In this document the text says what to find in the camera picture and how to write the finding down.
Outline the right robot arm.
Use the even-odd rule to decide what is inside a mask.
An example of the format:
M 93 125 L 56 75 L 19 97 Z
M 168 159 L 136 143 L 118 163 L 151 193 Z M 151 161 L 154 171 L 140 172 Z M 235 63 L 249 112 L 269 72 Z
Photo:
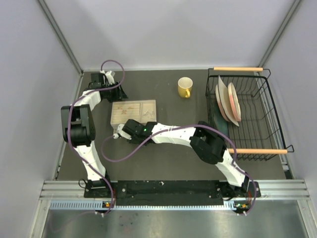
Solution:
M 232 157 L 234 152 L 227 148 L 226 136 L 216 132 L 204 121 L 185 127 L 164 125 L 156 121 L 141 124 L 129 119 L 125 124 L 118 126 L 117 132 L 132 144 L 169 143 L 187 146 L 194 150 L 199 159 L 215 165 L 224 174 L 235 195 L 243 196 L 249 191 L 249 178 Z

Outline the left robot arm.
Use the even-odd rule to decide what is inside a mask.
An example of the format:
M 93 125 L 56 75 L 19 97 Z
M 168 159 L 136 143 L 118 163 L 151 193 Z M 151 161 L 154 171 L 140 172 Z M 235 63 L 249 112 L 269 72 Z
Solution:
M 96 128 L 92 110 L 102 100 L 117 102 L 127 99 L 127 95 L 114 79 L 114 71 L 91 74 L 91 82 L 74 105 L 61 108 L 62 135 L 65 142 L 81 157 L 87 172 L 85 190 L 95 191 L 100 196 L 112 192 L 112 184 L 106 181 L 106 169 L 100 162 L 96 147 Z

